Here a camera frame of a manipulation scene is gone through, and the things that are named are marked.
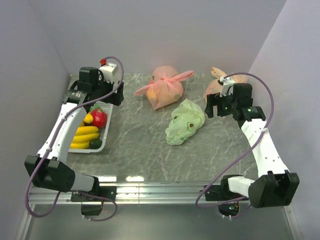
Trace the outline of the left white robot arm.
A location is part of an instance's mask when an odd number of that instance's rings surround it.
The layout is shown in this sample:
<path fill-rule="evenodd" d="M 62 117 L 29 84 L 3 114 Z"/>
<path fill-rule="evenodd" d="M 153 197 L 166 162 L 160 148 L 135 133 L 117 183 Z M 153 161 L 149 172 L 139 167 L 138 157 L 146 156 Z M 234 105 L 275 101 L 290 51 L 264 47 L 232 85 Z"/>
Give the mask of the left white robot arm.
<path fill-rule="evenodd" d="M 67 155 L 76 131 L 90 107 L 97 101 L 119 106 L 123 101 L 123 83 L 116 84 L 113 76 L 117 66 L 107 63 L 100 68 L 82 67 L 79 78 L 65 93 L 57 121 L 35 156 L 27 156 L 24 162 L 30 176 L 27 187 L 58 192 L 83 191 L 89 201 L 101 195 L 98 179 L 75 173 L 66 165 Z"/>

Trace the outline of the yellow fake banana bunch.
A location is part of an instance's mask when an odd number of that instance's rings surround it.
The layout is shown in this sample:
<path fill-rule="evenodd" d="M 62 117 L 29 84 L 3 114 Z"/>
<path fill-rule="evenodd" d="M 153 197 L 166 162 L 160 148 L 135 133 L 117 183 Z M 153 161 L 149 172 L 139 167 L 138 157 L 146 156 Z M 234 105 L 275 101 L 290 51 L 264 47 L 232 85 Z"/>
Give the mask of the yellow fake banana bunch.
<path fill-rule="evenodd" d="M 89 142 L 99 137 L 99 128 L 91 125 L 93 117 L 88 113 L 81 121 L 70 144 L 71 149 L 87 149 Z"/>

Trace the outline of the green avocado-print plastic bag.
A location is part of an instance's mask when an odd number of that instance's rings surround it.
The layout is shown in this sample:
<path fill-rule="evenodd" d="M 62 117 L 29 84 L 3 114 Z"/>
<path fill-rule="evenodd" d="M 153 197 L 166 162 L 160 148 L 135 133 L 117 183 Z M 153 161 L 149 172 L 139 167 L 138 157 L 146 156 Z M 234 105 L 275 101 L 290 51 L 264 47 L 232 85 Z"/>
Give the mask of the green avocado-print plastic bag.
<path fill-rule="evenodd" d="M 205 123 L 205 114 L 199 105 L 185 99 L 171 113 L 171 121 L 165 129 L 166 141 L 171 146 L 178 146 L 193 136 Z"/>

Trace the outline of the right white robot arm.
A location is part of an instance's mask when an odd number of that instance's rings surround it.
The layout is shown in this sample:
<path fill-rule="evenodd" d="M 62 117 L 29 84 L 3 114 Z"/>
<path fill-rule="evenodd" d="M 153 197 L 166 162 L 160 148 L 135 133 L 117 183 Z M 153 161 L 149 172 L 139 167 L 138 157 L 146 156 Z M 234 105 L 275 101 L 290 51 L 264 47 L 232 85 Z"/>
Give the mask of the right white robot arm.
<path fill-rule="evenodd" d="M 252 89 L 249 83 L 224 83 L 221 92 L 207 96 L 207 116 L 212 118 L 216 107 L 219 117 L 231 115 L 237 121 L 258 170 L 256 180 L 225 175 L 220 182 L 220 194 L 226 200 L 244 196 L 255 208 L 288 206 L 300 179 L 297 173 L 289 171 L 278 154 L 262 108 L 253 106 Z"/>

